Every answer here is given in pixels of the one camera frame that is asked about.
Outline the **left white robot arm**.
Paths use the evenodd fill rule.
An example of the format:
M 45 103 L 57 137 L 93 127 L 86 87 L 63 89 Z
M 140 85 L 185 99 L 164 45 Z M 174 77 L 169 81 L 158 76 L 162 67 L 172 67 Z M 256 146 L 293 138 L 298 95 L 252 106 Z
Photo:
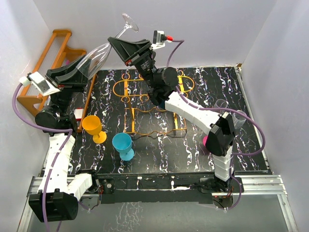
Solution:
M 37 193 L 30 195 L 28 203 L 40 222 L 74 220 L 83 194 L 86 191 L 94 193 L 100 186 L 93 169 L 78 171 L 74 179 L 67 182 L 77 135 L 76 117 L 67 111 L 73 94 L 83 92 L 88 79 L 73 63 L 49 69 L 45 76 L 60 91 L 50 96 L 50 103 L 35 116 L 35 123 L 57 131 L 49 133 L 50 146 L 42 182 Z

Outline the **yellow plastic wine glass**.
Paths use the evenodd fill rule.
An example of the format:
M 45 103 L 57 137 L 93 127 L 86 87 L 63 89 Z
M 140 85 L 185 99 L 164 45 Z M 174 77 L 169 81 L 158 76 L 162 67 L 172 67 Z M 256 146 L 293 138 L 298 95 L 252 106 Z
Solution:
M 92 135 L 96 144 L 102 144 L 107 139 L 107 134 L 102 130 L 102 123 L 98 116 L 89 115 L 82 120 L 83 129 Z

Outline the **blue plastic wine glass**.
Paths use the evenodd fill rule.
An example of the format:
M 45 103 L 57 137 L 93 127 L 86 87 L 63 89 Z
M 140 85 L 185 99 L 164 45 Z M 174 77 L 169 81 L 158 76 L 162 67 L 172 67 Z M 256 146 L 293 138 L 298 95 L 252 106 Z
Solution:
M 112 139 L 112 145 L 119 152 L 123 161 L 130 161 L 134 157 L 132 149 L 132 139 L 127 133 L 118 133 Z

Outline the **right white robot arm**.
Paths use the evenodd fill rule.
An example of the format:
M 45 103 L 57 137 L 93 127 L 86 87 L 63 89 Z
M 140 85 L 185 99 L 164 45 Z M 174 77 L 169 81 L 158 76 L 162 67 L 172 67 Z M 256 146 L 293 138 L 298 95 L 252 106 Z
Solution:
M 205 110 L 187 99 L 179 89 L 175 68 L 155 67 L 155 52 L 149 40 L 137 42 L 109 37 L 108 42 L 126 66 L 134 66 L 149 87 L 150 101 L 157 107 L 176 113 L 199 127 L 206 135 L 206 149 L 214 156 L 214 178 L 207 187 L 222 192 L 231 189 L 232 148 L 235 127 L 232 115 L 218 110 Z

